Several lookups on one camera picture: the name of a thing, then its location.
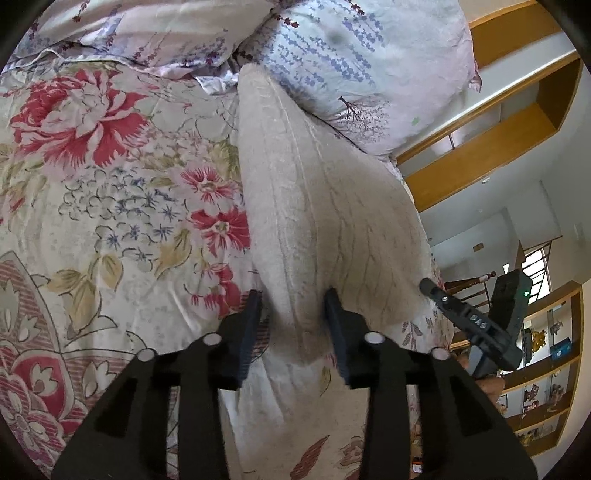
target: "white pillow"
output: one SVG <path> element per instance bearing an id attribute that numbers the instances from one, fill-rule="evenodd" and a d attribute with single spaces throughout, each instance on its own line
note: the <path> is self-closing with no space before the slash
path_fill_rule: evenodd
<path id="1" fill-rule="evenodd" d="M 271 350 L 291 361 L 326 353 L 319 338 L 329 287 L 402 345 L 404 322 L 433 318 L 418 284 L 435 276 L 404 186 L 308 117 L 261 67 L 242 69 L 238 92 L 242 184 L 251 253 L 272 308 Z M 404 345 L 429 350 L 435 342 L 421 334 Z"/>
<path id="2" fill-rule="evenodd" d="M 64 57 L 77 42 L 102 59 L 126 59 L 181 78 L 224 63 L 269 15 L 268 0 L 56 0 L 24 36 L 13 61 L 52 47 Z"/>
<path id="3" fill-rule="evenodd" d="M 284 0 L 236 58 L 375 155 L 430 125 L 476 74 L 457 0 Z"/>

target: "red flower print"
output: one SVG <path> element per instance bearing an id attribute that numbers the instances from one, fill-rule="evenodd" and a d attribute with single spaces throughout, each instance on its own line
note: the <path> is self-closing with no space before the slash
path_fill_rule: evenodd
<path id="1" fill-rule="evenodd" d="M 87 415 L 73 397 L 61 356 L 47 351 L 0 349 L 0 414 L 27 455 L 49 476 L 55 459 Z"/>
<path id="2" fill-rule="evenodd" d="M 62 426 L 22 378 L 4 369 L 0 369 L 0 413 L 35 464 L 54 465 L 53 455 L 66 446 Z"/>
<path id="3" fill-rule="evenodd" d="M 242 294 L 238 286 L 232 281 L 234 273 L 227 264 L 213 264 L 203 271 L 200 289 L 209 292 L 191 295 L 191 304 L 199 305 L 203 300 L 205 308 L 215 310 L 219 308 L 219 317 L 223 318 L 230 312 L 237 312 L 240 308 Z"/>
<path id="4" fill-rule="evenodd" d="M 229 212 L 220 212 L 214 217 L 205 210 L 199 210 L 191 214 L 191 221 L 201 230 L 209 251 L 215 256 L 218 248 L 228 249 L 228 241 L 236 250 L 251 247 L 246 212 L 239 212 L 236 206 Z"/>
<path id="5" fill-rule="evenodd" d="M 342 466 L 353 465 L 354 463 L 361 462 L 361 456 L 363 455 L 363 439 L 361 437 L 351 438 L 351 442 L 340 450 L 343 458 L 340 460 Z"/>
<path id="6" fill-rule="evenodd" d="M 215 199 L 232 198 L 232 184 L 224 181 L 217 170 L 211 166 L 187 169 L 181 173 L 181 178 L 195 193 L 201 195 L 203 202 L 215 203 Z"/>
<path id="7" fill-rule="evenodd" d="M 99 167 L 146 143 L 148 125 L 135 104 L 146 97 L 113 88 L 112 72 L 79 70 L 33 84 L 20 113 L 11 120 L 20 156 L 38 152 L 66 176 L 88 162 Z"/>

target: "figurine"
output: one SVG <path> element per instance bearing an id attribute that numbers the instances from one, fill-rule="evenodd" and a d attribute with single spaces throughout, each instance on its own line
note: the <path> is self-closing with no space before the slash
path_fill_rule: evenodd
<path id="1" fill-rule="evenodd" d="M 552 335 L 556 335 L 558 333 L 558 331 L 560 330 L 560 327 L 562 327 L 562 322 L 556 322 L 555 324 L 553 324 L 550 327 L 550 333 Z"/>
<path id="2" fill-rule="evenodd" d="M 496 409 L 503 416 L 505 415 L 505 413 L 507 413 L 507 405 L 503 405 L 502 403 L 496 404 Z"/>
<path id="3" fill-rule="evenodd" d="M 524 447 L 527 447 L 533 440 L 537 438 L 540 431 L 538 429 L 530 430 L 525 434 L 518 435 L 517 438 Z"/>
<path id="4" fill-rule="evenodd" d="M 550 408 L 548 408 L 549 412 L 557 411 L 556 404 L 564 397 L 564 388 L 561 385 L 552 385 L 550 389 Z"/>
<path id="5" fill-rule="evenodd" d="M 531 386 L 530 391 L 527 391 L 527 389 L 525 389 L 525 394 L 523 395 L 523 403 L 528 403 L 529 401 L 535 399 L 539 392 L 540 387 L 535 383 Z"/>
<path id="6" fill-rule="evenodd" d="M 522 419 L 525 418 L 525 414 L 528 413 L 529 411 L 538 408 L 540 406 L 540 401 L 539 400 L 534 400 L 531 404 L 529 405 L 523 405 L 523 415 L 521 416 Z"/>
<path id="7" fill-rule="evenodd" d="M 540 348 L 546 345 L 546 331 L 542 330 L 541 332 L 533 331 L 531 332 L 531 347 L 534 352 L 537 352 Z"/>

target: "wooden bookshelf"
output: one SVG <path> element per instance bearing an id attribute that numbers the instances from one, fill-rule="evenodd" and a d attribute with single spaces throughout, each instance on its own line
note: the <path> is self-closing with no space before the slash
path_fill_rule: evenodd
<path id="1" fill-rule="evenodd" d="M 573 392 L 568 391 L 564 394 L 564 397 L 556 404 L 555 410 L 549 411 L 550 405 L 545 403 L 540 405 L 525 414 L 525 417 L 521 414 L 514 415 L 507 418 L 507 423 L 513 429 L 514 432 L 523 432 L 524 430 L 534 429 L 542 425 L 545 421 L 551 420 L 554 417 L 565 413 L 569 408 L 573 399 Z"/>
<path id="2" fill-rule="evenodd" d="M 573 338 L 571 340 L 573 342 L 577 341 L 581 337 L 581 327 L 582 325 L 582 314 L 583 314 L 583 306 L 582 306 L 582 286 L 580 283 L 575 282 L 574 280 L 569 281 L 565 285 L 557 288 L 550 292 L 550 294 L 546 295 L 545 297 L 540 298 L 539 300 L 533 302 L 528 306 L 527 309 L 527 316 L 525 317 L 524 321 L 531 320 L 533 317 L 536 317 L 539 314 L 543 314 L 548 312 L 549 310 L 561 305 L 565 301 L 571 300 L 572 312 L 573 312 Z M 452 350 L 458 350 L 460 348 L 465 348 L 470 345 L 470 342 L 466 340 L 466 335 L 464 332 L 456 332 L 452 339 Z"/>
<path id="3" fill-rule="evenodd" d="M 575 363 L 580 357 L 579 348 L 580 343 L 573 343 L 573 349 L 558 360 L 552 360 L 552 357 L 548 356 L 539 362 L 516 370 L 515 372 L 511 372 L 510 374 L 506 374 L 506 385 L 503 393 L 517 390 L 518 388 L 534 383 L 540 378 L 547 377 L 556 373 L 558 370 L 562 370 L 570 364 Z"/>
<path id="4" fill-rule="evenodd" d="M 525 450 L 530 457 L 544 453 L 546 450 L 550 450 L 551 448 L 555 447 L 556 444 L 558 444 L 568 416 L 568 412 L 562 414 L 560 416 L 560 420 L 558 421 L 558 426 L 554 432 L 538 440 L 534 440 L 527 447 L 525 447 Z"/>
<path id="5" fill-rule="evenodd" d="M 555 432 L 531 442 L 525 448 L 530 456 L 538 455 L 555 447 L 560 441 L 564 425 L 569 417 L 570 406 L 572 405 L 576 393 L 577 381 L 579 379 L 580 356 L 583 352 L 582 333 L 584 310 L 582 286 L 575 281 L 570 281 L 560 288 L 553 290 L 549 295 L 530 304 L 528 306 L 527 316 L 525 317 L 525 320 L 531 320 L 537 315 L 547 313 L 549 310 L 563 304 L 565 301 L 570 301 L 571 307 L 571 351 L 557 360 L 552 360 L 552 357 L 548 356 L 534 364 L 530 364 L 527 367 L 505 375 L 506 385 L 503 393 L 508 393 L 519 388 L 524 388 L 526 385 L 530 385 L 559 370 L 570 368 L 566 393 L 556 405 L 555 411 L 548 411 L 550 405 L 544 404 L 529 411 L 524 418 L 522 418 L 521 414 L 507 418 L 507 423 L 516 434 L 518 434 L 527 432 L 536 427 L 542 428 L 545 422 L 557 416 L 559 417 L 558 426 Z M 462 332 L 456 333 L 452 340 L 452 350 L 457 350 L 466 346 L 469 346 L 469 342 L 466 340 L 465 335 Z"/>
<path id="6" fill-rule="evenodd" d="M 470 23 L 474 56 L 480 68 L 515 50 L 562 31 L 538 2 L 527 1 Z"/>
<path id="7" fill-rule="evenodd" d="M 533 104 L 409 175 L 406 182 L 417 210 L 423 212 L 482 180 L 558 132 L 569 112 L 582 68 L 583 62 L 579 55 L 572 53 L 523 80 L 512 88 L 512 93 L 539 82 L 537 100 Z M 478 114 L 506 97 L 507 92 L 487 102 L 487 106 L 483 106 Z M 471 112 L 449 128 L 458 128 L 475 115 L 475 112 Z M 408 153 L 399 155 L 398 163 L 432 145 L 437 138 L 442 138 L 442 133 L 440 131 L 432 135 Z"/>

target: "bedsheet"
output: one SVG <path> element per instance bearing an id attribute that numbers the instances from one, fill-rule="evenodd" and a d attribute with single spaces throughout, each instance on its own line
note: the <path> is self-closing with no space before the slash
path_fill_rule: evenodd
<path id="1" fill-rule="evenodd" d="M 250 289 L 265 291 L 250 253 L 237 107 L 235 93 L 211 97 L 194 80 L 110 62 L 52 58 L 0 77 L 0 413 L 46 475 L 138 351 L 183 349 Z M 246 393 L 269 384 L 272 324 L 265 311 Z M 453 334 L 436 309 L 398 329 L 395 340 L 420 351 Z M 228 442 L 232 478 L 357 478 L 366 394 L 347 391 L 330 353 L 285 374 L 332 414 L 291 441 L 282 392 L 259 404 L 224 392 L 225 418 L 249 443 Z M 409 405 L 415 432 L 415 396 Z M 265 422 L 250 420 L 261 412 Z M 297 459 L 271 462 L 274 442 Z"/>

